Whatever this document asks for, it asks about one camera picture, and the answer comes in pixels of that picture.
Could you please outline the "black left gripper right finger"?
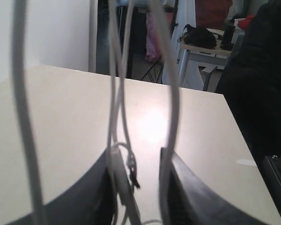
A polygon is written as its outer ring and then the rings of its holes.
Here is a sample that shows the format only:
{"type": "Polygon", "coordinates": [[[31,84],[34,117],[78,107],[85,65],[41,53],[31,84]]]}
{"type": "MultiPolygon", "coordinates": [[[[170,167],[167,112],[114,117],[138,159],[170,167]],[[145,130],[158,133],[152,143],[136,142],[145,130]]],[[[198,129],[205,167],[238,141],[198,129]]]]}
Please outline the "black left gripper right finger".
{"type": "Polygon", "coordinates": [[[174,154],[165,197],[172,225],[281,225],[281,214],[258,168],[232,156],[210,165],[174,154]]]}

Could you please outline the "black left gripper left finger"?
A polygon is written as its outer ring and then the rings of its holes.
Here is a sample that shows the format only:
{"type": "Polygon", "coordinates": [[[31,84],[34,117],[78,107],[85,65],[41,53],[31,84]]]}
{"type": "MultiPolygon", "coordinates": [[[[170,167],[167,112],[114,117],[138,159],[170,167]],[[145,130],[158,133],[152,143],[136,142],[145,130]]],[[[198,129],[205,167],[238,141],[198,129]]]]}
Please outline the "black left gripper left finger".
{"type": "Polygon", "coordinates": [[[115,213],[105,149],[71,187],[43,206],[42,225],[111,225],[115,213]]]}

